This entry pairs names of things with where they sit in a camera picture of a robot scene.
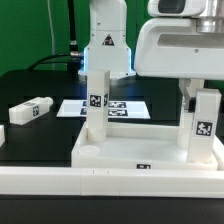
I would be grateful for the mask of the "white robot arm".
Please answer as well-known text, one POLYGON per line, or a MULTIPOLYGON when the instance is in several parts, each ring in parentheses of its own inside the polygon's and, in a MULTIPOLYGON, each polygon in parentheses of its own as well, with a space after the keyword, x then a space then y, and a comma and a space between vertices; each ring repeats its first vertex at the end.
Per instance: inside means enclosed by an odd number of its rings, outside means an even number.
POLYGON ((152 18, 132 51, 125 1, 90 0, 90 42, 79 74, 224 80, 224 0, 149 0, 147 11, 152 18))

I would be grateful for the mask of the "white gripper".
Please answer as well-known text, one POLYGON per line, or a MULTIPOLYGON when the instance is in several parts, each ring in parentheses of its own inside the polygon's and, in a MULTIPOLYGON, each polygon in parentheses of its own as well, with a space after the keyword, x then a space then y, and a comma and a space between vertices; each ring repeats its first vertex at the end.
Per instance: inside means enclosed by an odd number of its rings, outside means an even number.
POLYGON ((194 112, 191 79, 224 80, 224 34, 199 33, 195 19, 154 18, 141 28, 134 68, 140 76, 179 80, 182 106, 194 112))

